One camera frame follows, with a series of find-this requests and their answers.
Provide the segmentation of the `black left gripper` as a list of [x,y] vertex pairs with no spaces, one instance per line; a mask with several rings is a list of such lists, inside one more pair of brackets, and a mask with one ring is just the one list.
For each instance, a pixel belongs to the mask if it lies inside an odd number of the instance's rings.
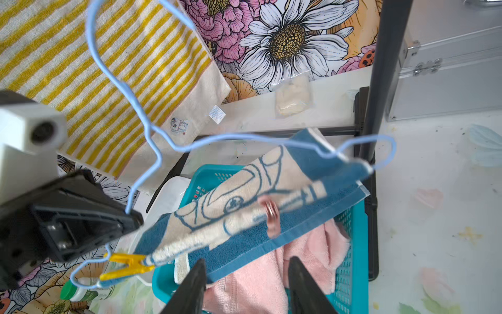
[[46,258],[68,262],[138,230],[142,214],[108,197],[89,170],[78,170],[1,204],[1,289]]

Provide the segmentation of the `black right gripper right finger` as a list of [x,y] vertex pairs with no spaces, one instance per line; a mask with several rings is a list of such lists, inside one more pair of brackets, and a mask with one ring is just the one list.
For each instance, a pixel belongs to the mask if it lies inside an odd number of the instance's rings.
[[293,256],[288,267],[290,307],[293,314],[336,314],[302,261]]

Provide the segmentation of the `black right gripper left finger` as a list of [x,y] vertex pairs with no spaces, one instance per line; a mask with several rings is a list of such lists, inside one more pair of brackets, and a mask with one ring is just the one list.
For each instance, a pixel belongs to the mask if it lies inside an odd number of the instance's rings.
[[199,259],[160,313],[201,314],[206,284],[206,264]]

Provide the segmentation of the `teal plastic basket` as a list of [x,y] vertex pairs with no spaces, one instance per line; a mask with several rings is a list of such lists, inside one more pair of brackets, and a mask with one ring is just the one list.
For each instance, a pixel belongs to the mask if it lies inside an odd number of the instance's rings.
[[[181,208],[199,199],[205,192],[219,186],[236,174],[242,166],[201,166],[185,190]],[[368,227],[364,202],[356,204],[335,218],[350,237],[350,249],[343,263],[336,269],[335,292],[327,295],[338,313],[368,313],[369,307],[369,257]]]

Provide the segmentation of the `pink towel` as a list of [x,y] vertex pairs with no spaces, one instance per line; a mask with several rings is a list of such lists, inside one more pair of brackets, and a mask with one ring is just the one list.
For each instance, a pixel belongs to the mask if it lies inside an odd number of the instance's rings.
[[205,291],[209,313],[288,313],[288,267],[298,257],[324,294],[335,291],[335,272],[350,248],[350,238],[333,219],[247,264]]

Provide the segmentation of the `pink clothespin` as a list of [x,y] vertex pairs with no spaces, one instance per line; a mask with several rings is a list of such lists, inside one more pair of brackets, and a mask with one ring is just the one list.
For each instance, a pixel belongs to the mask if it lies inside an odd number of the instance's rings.
[[269,196],[261,196],[258,203],[264,208],[266,214],[268,237],[277,238],[281,234],[281,214],[278,205]]

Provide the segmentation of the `blue wire hanger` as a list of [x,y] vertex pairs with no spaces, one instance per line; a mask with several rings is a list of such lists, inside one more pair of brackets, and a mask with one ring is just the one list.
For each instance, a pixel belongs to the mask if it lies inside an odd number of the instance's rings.
[[153,165],[149,169],[147,169],[144,172],[144,174],[142,174],[136,180],[136,182],[132,184],[128,202],[124,209],[124,213],[126,215],[128,216],[131,215],[133,208],[133,194],[147,179],[149,179],[153,174],[155,174],[157,170],[159,170],[163,162],[162,153],[158,148],[158,146],[155,144],[154,140],[152,139],[153,132],[161,135],[164,138],[164,140],[167,141],[169,146],[178,153],[189,153],[193,150],[200,149],[201,147],[205,147],[212,143],[217,143],[224,140],[239,140],[239,141],[250,140],[273,145],[285,145],[287,147],[295,147],[298,149],[311,150],[314,151],[317,155],[319,155],[319,157],[323,159],[331,159],[342,156],[342,152],[344,150],[355,145],[376,143],[378,141],[388,141],[391,145],[391,151],[388,157],[381,163],[372,166],[371,171],[375,172],[376,170],[386,167],[394,159],[396,155],[397,143],[393,137],[383,134],[362,136],[362,137],[356,137],[354,139],[349,139],[345,141],[341,146],[339,146],[338,149],[333,150],[330,153],[324,153],[318,147],[315,147],[313,144],[307,142],[296,141],[292,139],[280,139],[277,137],[264,136],[255,133],[224,133],[220,135],[204,137],[200,140],[194,141],[192,144],[187,146],[176,145],[167,133],[165,133],[160,127],[151,123],[150,119],[148,118],[147,114],[141,107],[141,104],[139,103],[138,99],[136,98],[135,94],[130,89],[130,87],[124,81],[121,81],[118,78],[116,78],[101,59],[95,38],[95,25],[99,9],[101,8],[102,3],[103,3],[102,1],[91,1],[88,8],[88,16],[86,18],[86,31],[85,31],[88,49],[99,69],[108,77],[108,79],[113,83],[113,85],[115,85],[117,89],[121,91],[123,96],[128,100],[128,102],[132,106],[133,110],[135,111],[138,118],[142,122],[144,128],[144,137],[146,139],[146,142],[149,144],[150,148],[154,151],[156,155],[156,161],[153,163]]

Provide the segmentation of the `blue and beige towel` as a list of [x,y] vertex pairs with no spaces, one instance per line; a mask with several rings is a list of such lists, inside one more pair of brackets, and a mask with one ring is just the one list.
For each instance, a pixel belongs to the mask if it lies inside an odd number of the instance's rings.
[[[302,130],[293,140],[333,151],[316,129]],[[343,154],[323,159],[311,150],[275,147],[199,199],[160,217],[135,253],[155,266],[175,261],[184,270],[203,259],[207,281],[213,283],[362,201],[368,195],[362,182],[371,170],[368,162]],[[261,196],[278,205],[277,238],[267,235]]]

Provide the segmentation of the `black clothes rack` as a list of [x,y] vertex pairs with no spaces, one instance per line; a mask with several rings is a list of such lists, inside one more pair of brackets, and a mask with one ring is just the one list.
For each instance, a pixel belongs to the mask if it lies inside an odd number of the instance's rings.
[[[405,35],[412,3],[410,1],[385,1],[383,3],[382,31],[377,39],[377,54],[371,76],[366,107],[365,127],[361,136],[379,134],[383,112],[392,85],[400,48]],[[359,158],[370,162],[370,152],[375,143],[355,145],[342,152],[349,158]]]

